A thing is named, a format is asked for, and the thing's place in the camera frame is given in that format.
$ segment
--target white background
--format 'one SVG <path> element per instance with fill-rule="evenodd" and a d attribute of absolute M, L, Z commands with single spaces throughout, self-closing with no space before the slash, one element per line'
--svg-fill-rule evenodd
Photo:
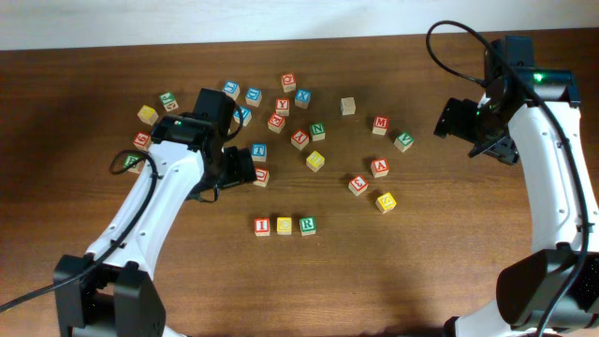
<path fill-rule="evenodd" d="M 0 0 L 0 50 L 599 26 L 599 0 Z"/>

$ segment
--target wooden table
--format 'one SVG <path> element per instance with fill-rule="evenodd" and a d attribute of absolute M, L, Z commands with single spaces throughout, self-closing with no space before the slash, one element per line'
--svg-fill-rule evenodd
<path fill-rule="evenodd" d="M 577 76 L 583 147 L 599 185 L 599 30 L 526 32 L 537 64 Z M 485 34 L 489 39 L 504 34 Z M 483 49 L 472 38 L 434 38 L 439 57 L 482 76 Z M 267 128 L 280 76 L 294 72 L 312 92 L 310 108 L 292 108 L 284 131 Z M 471 145 L 432 134 L 450 97 L 482 90 L 445 73 L 424 36 L 198 44 L 0 53 L 0 302 L 51 281 L 63 254 L 81 256 L 120 208 L 137 175 L 111 176 L 108 165 L 132 148 L 141 105 L 172 91 L 191 110 L 200 88 L 238 81 L 264 98 L 232 144 L 266 142 L 267 188 L 245 185 L 216 204 L 183 205 L 160 255 L 155 284 L 168 324 L 205 335 L 358 335 L 387 328 L 442 325 L 494 297 L 497 275 L 530 254 L 531 216 L 520 165 L 480 156 Z M 342 97 L 357 113 L 342 117 Z M 390 117 L 390 135 L 372 135 L 373 117 Z M 324 141 L 303 151 L 291 133 L 326 125 Z M 399 152 L 392 136 L 409 131 Z M 317 150 L 317 173 L 305 165 Z M 373 158 L 391 172 L 373 179 Z M 360 197 L 351 177 L 370 183 Z M 374 206 L 391 192 L 398 207 Z M 298 218 L 318 231 L 302 238 Z M 292 216 L 291 237 L 257 238 L 255 217 Z M 57 336 L 53 295 L 0 315 L 0 335 Z M 575 336 L 590 335 L 578 333 Z"/>

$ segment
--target plain wooden block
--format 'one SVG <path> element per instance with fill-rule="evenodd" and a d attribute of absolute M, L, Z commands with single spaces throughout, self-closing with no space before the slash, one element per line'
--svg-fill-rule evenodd
<path fill-rule="evenodd" d="M 410 146 L 414 144 L 414 137 L 412 137 L 409 133 L 404 132 L 395 139 L 393 144 L 404 153 L 405 150 L 409 149 Z"/>
<path fill-rule="evenodd" d="M 376 116 L 374 118 L 373 133 L 384 136 L 389 129 L 389 119 L 387 117 Z"/>
<path fill-rule="evenodd" d="M 305 133 L 303 130 L 298 130 L 296 131 L 296 133 L 293 134 L 293 136 L 291 136 L 291 144 L 297 147 L 300 151 L 303 150 L 303 148 L 305 148 L 309 142 L 310 138 L 308 137 L 308 134 Z"/>
<path fill-rule="evenodd" d="M 381 211 L 382 214 L 393 210 L 397 206 L 397 202 L 390 193 L 385 193 L 381 197 L 376 199 L 376 207 Z"/>
<path fill-rule="evenodd" d="M 323 140 L 326 136 L 325 125 L 317 123 L 310 125 L 310 135 L 312 135 L 312 141 Z"/>
<path fill-rule="evenodd" d="M 269 119 L 269 129 L 276 133 L 281 133 L 281 130 L 283 130 L 284 126 L 285 117 L 281 117 L 276 112 L 274 112 Z"/>
<path fill-rule="evenodd" d="M 301 218 L 299 220 L 299 230 L 301 236 L 316 234 L 316 219 L 313 216 Z"/>
<path fill-rule="evenodd" d="M 256 236 L 270 236 L 270 219 L 257 218 L 254 220 L 254 233 Z"/>
<path fill-rule="evenodd" d="M 284 74 L 281 76 L 281 84 L 283 85 L 283 91 L 290 93 L 296 90 L 296 77 L 293 74 Z"/>
<path fill-rule="evenodd" d="M 225 92 L 225 95 L 233 98 L 233 100 L 237 100 L 237 97 L 240 95 L 241 88 L 236 82 L 227 81 L 223 87 L 223 92 Z"/>
<path fill-rule="evenodd" d="M 127 168 L 129 165 L 133 164 L 136 160 L 141 157 L 135 154 L 128 154 L 127 158 L 124 160 L 123 169 Z M 127 171 L 140 174 L 143 169 L 143 160 L 139 161 L 136 165 L 131 168 L 128 168 Z"/>
<path fill-rule="evenodd" d="M 276 113 L 279 116 L 289 115 L 289 98 L 277 98 Z"/>
<path fill-rule="evenodd" d="M 312 152 L 306 158 L 306 166 L 314 172 L 318 172 L 320 168 L 325 165 L 325 157 L 319 154 L 317 151 Z"/>
<path fill-rule="evenodd" d="M 256 181 L 254 185 L 266 187 L 269 183 L 270 174 L 267 169 L 264 168 L 256 168 Z"/>
<path fill-rule="evenodd" d="M 291 235 L 292 222 L 290 217 L 277 218 L 277 234 Z"/>
<path fill-rule="evenodd" d="M 361 195 L 364 191 L 366 191 L 366 189 L 368 188 L 368 182 L 366 181 L 366 179 L 364 179 L 364 177 L 358 175 L 356 178 L 352 179 L 349 182 L 348 187 L 349 190 L 352 191 L 352 193 L 354 193 L 354 195 L 357 197 Z"/>
<path fill-rule="evenodd" d="M 371 164 L 374 178 L 385 177 L 389 174 L 389 163 L 385 158 L 374 159 Z"/>
<path fill-rule="evenodd" d="M 153 125 L 158 120 L 158 114 L 156 113 L 156 110 L 145 105 L 139 109 L 138 117 L 147 125 Z"/>
<path fill-rule="evenodd" d="M 346 116 L 356 113 L 356 101 L 354 97 L 342 98 L 341 99 L 341 115 Z"/>
<path fill-rule="evenodd" d="M 241 114 L 243 115 L 243 126 L 247 126 L 248 124 L 250 124 L 250 121 L 252 120 L 252 112 L 249 109 L 242 106 L 240 106 L 240 110 Z M 235 111 L 235 113 L 233 114 L 233 119 L 237 123 L 240 122 L 240 113 L 238 111 Z"/>
<path fill-rule="evenodd" d="M 173 95 L 172 92 L 160 95 L 160 101 L 162 102 L 162 105 L 165 107 L 166 111 L 173 111 L 179 107 L 177 100 L 175 99 L 175 95 Z"/>
<path fill-rule="evenodd" d="M 262 91 L 256 88 L 250 88 L 247 90 L 247 94 L 245 94 L 245 103 L 247 103 L 247 105 L 258 107 L 261 101 Z"/>
<path fill-rule="evenodd" d="M 252 159 L 257 162 L 266 161 L 266 144 L 254 143 L 252 144 Z"/>
<path fill-rule="evenodd" d="M 296 107 L 308 109 L 310 98 L 312 98 L 312 94 L 310 94 L 309 91 L 298 90 L 298 93 L 296 94 Z"/>
<path fill-rule="evenodd" d="M 142 151 L 148 151 L 150 145 L 152 145 L 152 138 L 148 134 L 138 132 L 138 135 L 133 139 L 133 145 Z"/>

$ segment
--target table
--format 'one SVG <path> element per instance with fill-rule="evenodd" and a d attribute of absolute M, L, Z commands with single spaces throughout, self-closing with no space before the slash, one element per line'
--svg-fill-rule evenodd
<path fill-rule="evenodd" d="M 533 36 L 537 64 L 577 76 L 596 187 L 599 30 L 519 34 Z M 435 36 L 433 47 L 448 65 L 482 76 L 472 38 Z M 281 88 L 286 72 L 313 96 L 275 134 L 267 128 L 274 100 L 293 97 Z M 330 336 L 436 327 L 491 300 L 499 272 L 530 254 L 521 166 L 469 159 L 470 144 L 432 134 L 450 97 L 477 100 L 482 90 L 439 68 L 424 36 L 8 51 L 0 52 L 0 301 L 48 284 L 59 258 L 81 256 L 116 214 L 137 175 L 111 176 L 108 165 L 150 131 L 136 115 L 142 105 L 164 115 L 158 96 L 172 91 L 176 112 L 191 110 L 200 88 L 227 80 L 242 95 L 263 91 L 232 145 L 266 142 L 259 166 L 270 182 L 183 205 L 155 276 L 175 330 Z M 342 117 L 348 96 L 357 113 Z M 390 118 L 387 136 L 372 135 L 376 115 Z M 315 122 L 326 139 L 298 151 L 291 133 Z M 400 131 L 416 139 L 404 154 L 392 143 Z M 305 165 L 314 150 L 326 157 L 317 173 Z M 391 171 L 374 179 L 378 156 Z M 357 174 L 370 183 L 359 197 L 347 188 Z M 385 192 L 399 205 L 383 215 L 374 202 Z M 263 216 L 292 216 L 293 235 L 257 238 L 253 221 Z M 316 235 L 300 236 L 302 216 L 315 217 Z M 57 336 L 53 295 L 0 315 L 0 335 Z"/>

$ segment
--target toy block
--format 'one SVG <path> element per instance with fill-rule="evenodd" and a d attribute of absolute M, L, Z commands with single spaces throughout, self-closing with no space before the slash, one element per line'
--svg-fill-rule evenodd
<path fill-rule="evenodd" d="M 254 182 L 254 185 L 266 187 L 266 185 L 269 183 L 269 179 L 270 174 L 267 169 L 256 168 L 256 181 Z"/>
<path fill-rule="evenodd" d="M 292 92 L 296 90 L 296 77 L 293 74 L 285 74 L 281 76 L 281 84 L 284 92 Z"/>
<path fill-rule="evenodd" d="M 361 195 L 362 192 L 366 191 L 366 189 L 368 188 L 368 182 L 366 182 L 366 179 L 364 179 L 364 177 L 358 175 L 356 178 L 352 179 L 351 182 L 349 182 L 348 187 L 349 190 L 352 191 L 354 195 L 357 197 Z"/>
<path fill-rule="evenodd" d="M 243 126 L 247 126 L 252 120 L 252 112 L 249 109 L 242 106 L 240 106 L 240 110 L 241 114 L 243 115 Z M 235 111 L 235 113 L 233 114 L 233 119 L 237 123 L 240 122 L 240 113 L 238 111 Z"/>
<path fill-rule="evenodd" d="M 160 95 L 160 101 L 162 102 L 162 105 L 165 107 L 166 111 L 173 111 L 179 107 L 177 100 L 175 99 L 175 95 L 173 95 L 172 92 Z"/>
<path fill-rule="evenodd" d="M 322 123 L 318 123 L 315 125 L 310 125 L 310 135 L 312 135 L 312 141 L 318 141 L 325 138 L 325 125 Z"/>
<path fill-rule="evenodd" d="M 409 133 L 404 132 L 395 139 L 393 144 L 404 153 L 405 150 L 409 149 L 410 146 L 414 144 L 414 137 L 412 137 Z"/>
<path fill-rule="evenodd" d="M 266 161 L 266 144 L 254 143 L 252 145 L 252 159 L 254 161 Z"/>
<path fill-rule="evenodd" d="M 128 154 L 127 158 L 124 160 L 123 169 L 127 168 L 129 165 L 133 164 L 136 160 L 141 157 L 135 154 Z M 127 171 L 140 174 L 143 169 L 143 160 L 140 160 L 136 165 L 129 168 Z"/>
<path fill-rule="evenodd" d="M 241 88 L 236 82 L 227 81 L 223 87 L 223 92 L 225 92 L 225 95 L 233 98 L 233 100 L 237 100 L 237 97 L 240 95 Z"/>
<path fill-rule="evenodd" d="M 346 116 L 349 114 L 356 113 L 356 101 L 354 97 L 342 98 L 341 99 L 341 115 Z"/>
<path fill-rule="evenodd" d="M 156 123 L 156 120 L 158 120 L 158 114 L 156 113 L 156 110 L 148 106 L 143 106 L 141 109 L 139 109 L 138 117 L 147 125 L 153 125 Z"/>
<path fill-rule="evenodd" d="M 296 133 L 293 134 L 293 136 L 291 136 L 291 143 L 300 151 L 303 150 L 303 148 L 305 148 L 309 142 L 310 137 L 307 133 L 303 132 L 302 130 L 296 131 Z"/>
<path fill-rule="evenodd" d="M 301 236 L 316 234 L 316 219 L 312 216 L 301 218 L 299 220 L 299 230 Z"/>
<path fill-rule="evenodd" d="M 309 91 L 298 90 L 298 93 L 296 94 L 296 107 L 308 109 L 311 96 L 312 94 L 310 94 Z"/>
<path fill-rule="evenodd" d="M 389 129 L 389 119 L 387 117 L 376 116 L 374 118 L 373 133 L 384 136 Z"/>
<path fill-rule="evenodd" d="M 256 236 L 270 236 L 270 219 L 258 218 L 254 220 L 254 233 Z"/>
<path fill-rule="evenodd" d="M 277 218 L 277 234 L 291 235 L 291 218 L 288 218 L 288 217 L 278 217 Z"/>
<path fill-rule="evenodd" d="M 312 171 L 318 172 L 318 170 L 325 165 L 325 157 L 317 151 L 314 151 L 306 158 L 306 165 Z"/>
<path fill-rule="evenodd" d="M 152 145 L 152 139 L 150 135 L 138 132 L 138 135 L 133 139 L 133 145 L 142 151 L 148 151 L 150 145 Z"/>
<path fill-rule="evenodd" d="M 253 107 L 258 107 L 262 101 L 262 92 L 256 88 L 250 88 L 245 94 L 245 103 Z"/>
<path fill-rule="evenodd" d="M 276 112 L 273 113 L 269 119 L 269 129 L 276 133 L 281 133 L 283 126 L 285 126 L 285 117 L 279 116 Z"/>
<path fill-rule="evenodd" d="M 279 116 L 289 115 L 289 98 L 277 98 L 276 112 Z"/>
<path fill-rule="evenodd" d="M 385 193 L 381 197 L 376 199 L 376 207 L 381 211 L 382 214 L 393 210 L 397 206 L 397 202 L 390 193 Z"/>
<path fill-rule="evenodd" d="M 374 159 L 371 164 L 374 178 L 385 177 L 389 173 L 389 163 L 385 158 Z"/>

